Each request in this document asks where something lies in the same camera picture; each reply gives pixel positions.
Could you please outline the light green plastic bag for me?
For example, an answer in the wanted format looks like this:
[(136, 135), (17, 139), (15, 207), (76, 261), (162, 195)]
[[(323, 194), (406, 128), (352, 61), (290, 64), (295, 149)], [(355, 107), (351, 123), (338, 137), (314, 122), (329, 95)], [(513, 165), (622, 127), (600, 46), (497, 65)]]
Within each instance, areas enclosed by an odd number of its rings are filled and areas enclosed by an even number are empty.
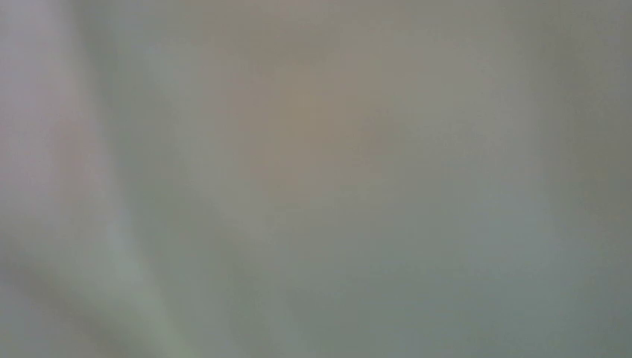
[(3, 357), (629, 357), (629, 1), (3, 1)]

